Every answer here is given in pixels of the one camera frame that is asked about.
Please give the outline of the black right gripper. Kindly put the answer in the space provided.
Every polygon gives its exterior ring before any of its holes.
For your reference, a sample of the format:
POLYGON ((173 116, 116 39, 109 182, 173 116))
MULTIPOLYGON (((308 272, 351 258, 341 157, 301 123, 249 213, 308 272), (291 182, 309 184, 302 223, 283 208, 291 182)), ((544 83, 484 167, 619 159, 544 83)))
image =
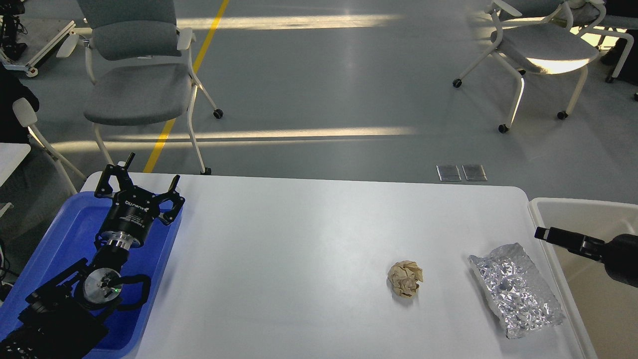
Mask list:
POLYGON ((607 275, 620 283, 638 286, 638 237, 620 234, 604 243, 601 239, 556 227, 536 227, 534 237, 568 252, 603 262, 607 275))

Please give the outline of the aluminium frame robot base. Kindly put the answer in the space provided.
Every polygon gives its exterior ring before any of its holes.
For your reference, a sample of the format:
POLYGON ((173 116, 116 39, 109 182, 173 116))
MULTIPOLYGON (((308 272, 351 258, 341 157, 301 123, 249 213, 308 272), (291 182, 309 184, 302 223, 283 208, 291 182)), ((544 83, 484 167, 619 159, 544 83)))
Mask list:
POLYGON ((39 67, 75 27, 73 20, 26 17, 24 0, 2 0, 1 65, 27 77, 38 75, 39 67))

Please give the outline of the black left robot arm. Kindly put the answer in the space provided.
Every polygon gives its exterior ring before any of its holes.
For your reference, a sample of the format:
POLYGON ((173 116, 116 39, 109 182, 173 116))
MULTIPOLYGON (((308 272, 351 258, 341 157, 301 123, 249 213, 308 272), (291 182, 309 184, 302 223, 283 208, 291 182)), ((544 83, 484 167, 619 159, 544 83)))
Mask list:
POLYGON ((1 307, 3 359, 118 359, 141 339, 185 198, 107 165, 62 206, 1 307))

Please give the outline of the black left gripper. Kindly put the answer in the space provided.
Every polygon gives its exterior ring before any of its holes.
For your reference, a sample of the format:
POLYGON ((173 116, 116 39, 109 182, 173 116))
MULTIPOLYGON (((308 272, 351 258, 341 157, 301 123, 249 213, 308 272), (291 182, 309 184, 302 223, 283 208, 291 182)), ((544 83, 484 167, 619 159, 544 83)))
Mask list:
POLYGON ((113 198, 112 206, 96 234, 99 246, 111 240, 127 243, 126 248, 144 246, 153 221, 159 218, 163 225, 171 225, 185 203, 185 198, 177 191, 180 175, 175 175, 165 193, 155 194, 143 188, 134 188, 128 169, 134 161, 135 153, 130 153, 123 165, 107 165, 98 180, 94 196, 113 198), (114 194, 110 178, 118 180, 119 192, 114 194), (170 202, 171 209, 162 212, 162 203, 170 202))

